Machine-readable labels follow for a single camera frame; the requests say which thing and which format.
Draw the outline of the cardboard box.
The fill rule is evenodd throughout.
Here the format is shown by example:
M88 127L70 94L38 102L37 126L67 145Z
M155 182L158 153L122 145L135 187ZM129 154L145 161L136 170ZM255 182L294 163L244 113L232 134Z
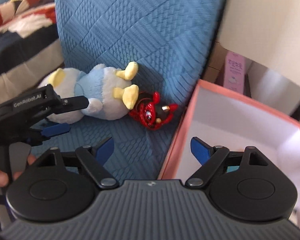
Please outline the cardboard box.
M228 51L219 43L215 42L212 53L207 63L202 79L214 83L224 65Z

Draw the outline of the pink product carton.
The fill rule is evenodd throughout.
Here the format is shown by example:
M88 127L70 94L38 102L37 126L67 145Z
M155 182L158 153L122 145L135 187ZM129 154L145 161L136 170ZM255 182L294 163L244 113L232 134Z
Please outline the pink product carton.
M244 93L245 58L228 51L224 61L223 87L239 94Z

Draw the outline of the pink storage box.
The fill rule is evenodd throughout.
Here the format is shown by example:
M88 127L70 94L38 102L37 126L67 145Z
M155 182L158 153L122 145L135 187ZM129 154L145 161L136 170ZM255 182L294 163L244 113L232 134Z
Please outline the pink storage box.
M295 184L300 228L300 123L247 96L199 80L170 145L159 179L185 181L200 163L190 151L198 137L232 151L255 146Z

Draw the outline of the white blue penguin plush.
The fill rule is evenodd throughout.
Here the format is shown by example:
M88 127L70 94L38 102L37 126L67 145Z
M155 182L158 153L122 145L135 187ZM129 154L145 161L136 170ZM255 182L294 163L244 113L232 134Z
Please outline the white blue penguin plush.
M38 87L52 85L61 98L85 96L87 108L62 114L51 114L47 118L59 124L73 124L85 115L103 120L117 120L128 114L135 106L139 87L132 79L139 70L137 62L130 62L124 70L96 65L85 73L76 68L58 68L46 76Z

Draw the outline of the striped knitted blanket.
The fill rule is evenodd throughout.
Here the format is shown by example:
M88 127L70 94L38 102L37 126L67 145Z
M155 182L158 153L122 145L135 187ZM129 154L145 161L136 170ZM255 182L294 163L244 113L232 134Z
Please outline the striped knitted blanket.
M33 88L63 61L55 0L0 4L0 104Z

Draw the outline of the blue quilted bedspread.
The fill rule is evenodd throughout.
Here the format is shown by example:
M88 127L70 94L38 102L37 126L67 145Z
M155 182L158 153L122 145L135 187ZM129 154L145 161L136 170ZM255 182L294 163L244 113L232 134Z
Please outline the blue quilted bedspread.
M139 64L134 82L176 103L173 120L157 131L131 117L106 121L85 117L69 133L34 147L34 155L57 146L73 151L111 137L106 169L118 180L155 179L170 148L216 39L226 0L55 0L65 64L84 72L95 65Z

